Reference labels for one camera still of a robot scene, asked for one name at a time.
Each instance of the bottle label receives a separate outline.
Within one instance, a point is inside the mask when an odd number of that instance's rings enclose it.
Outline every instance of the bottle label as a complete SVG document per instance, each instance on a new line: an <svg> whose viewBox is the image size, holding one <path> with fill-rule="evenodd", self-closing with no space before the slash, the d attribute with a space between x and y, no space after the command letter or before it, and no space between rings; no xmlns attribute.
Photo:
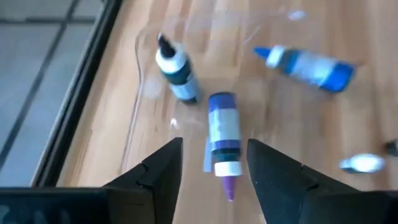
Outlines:
<svg viewBox="0 0 398 224"><path fill-rule="evenodd" d="M236 109L220 109L209 113L210 142L240 140L239 114Z"/></svg>
<svg viewBox="0 0 398 224"><path fill-rule="evenodd" d="M298 58L291 76L309 84L322 86L337 63L338 61L333 58L313 52L303 52Z"/></svg>
<svg viewBox="0 0 398 224"><path fill-rule="evenodd" d="M195 78L194 74L191 73L187 78L187 83L183 85L173 85L170 84L170 89L180 100L190 100L194 97L199 96L199 85L198 80Z"/></svg>

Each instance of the blue paint bottle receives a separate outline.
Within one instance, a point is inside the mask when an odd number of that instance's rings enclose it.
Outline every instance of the blue paint bottle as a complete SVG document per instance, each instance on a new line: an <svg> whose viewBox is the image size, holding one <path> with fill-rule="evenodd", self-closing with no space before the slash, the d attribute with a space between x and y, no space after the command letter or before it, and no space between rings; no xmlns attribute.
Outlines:
<svg viewBox="0 0 398 224"><path fill-rule="evenodd" d="M278 69L288 77L331 93L344 91L355 73L352 64L307 50L275 45L273 48L256 47L254 52L266 60L268 68Z"/></svg>
<svg viewBox="0 0 398 224"><path fill-rule="evenodd" d="M225 194L232 202L236 178L243 175L241 130L235 94L219 92L209 96L208 117L215 175L221 177Z"/></svg>

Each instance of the purple paint bottle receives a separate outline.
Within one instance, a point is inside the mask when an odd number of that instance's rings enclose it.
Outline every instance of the purple paint bottle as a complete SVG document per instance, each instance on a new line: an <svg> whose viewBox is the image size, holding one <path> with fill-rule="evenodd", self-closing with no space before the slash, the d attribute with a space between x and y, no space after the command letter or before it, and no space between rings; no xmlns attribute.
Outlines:
<svg viewBox="0 0 398 224"><path fill-rule="evenodd" d="M241 133L235 95L215 93L209 97L209 139L215 175L223 179L225 194L234 200L235 181L242 175Z"/></svg>

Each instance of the tile floor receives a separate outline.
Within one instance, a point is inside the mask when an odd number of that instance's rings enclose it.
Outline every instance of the tile floor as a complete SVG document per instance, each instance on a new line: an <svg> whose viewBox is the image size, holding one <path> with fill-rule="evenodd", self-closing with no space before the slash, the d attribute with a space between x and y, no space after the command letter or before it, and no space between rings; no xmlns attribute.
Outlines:
<svg viewBox="0 0 398 224"><path fill-rule="evenodd" d="M0 1L0 186L30 185L102 6Z"/></svg>

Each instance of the clear plastic sheet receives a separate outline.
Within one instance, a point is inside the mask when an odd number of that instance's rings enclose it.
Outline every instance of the clear plastic sheet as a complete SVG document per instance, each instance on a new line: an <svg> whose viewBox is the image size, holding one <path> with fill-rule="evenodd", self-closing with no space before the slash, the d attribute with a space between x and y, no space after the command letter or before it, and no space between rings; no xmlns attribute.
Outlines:
<svg viewBox="0 0 398 224"><path fill-rule="evenodd" d="M155 62L159 32L185 47L204 91L199 104L187 106L169 90ZM327 96L269 70L253 48L282 44L317 51L319 40L316 21L304 12L198 12L146 27L136 40L140 87L124 171L172 138L183 137L183 177L174 222L226 223L233 218L236 223L263 223L246 163L247 139L256 138L300 162L314 162L322 153L319 116ZM202 169L207 101L218 91L236 94L241 120L244 175L237 181L234 203L224 196L220 179Z"/></svg>

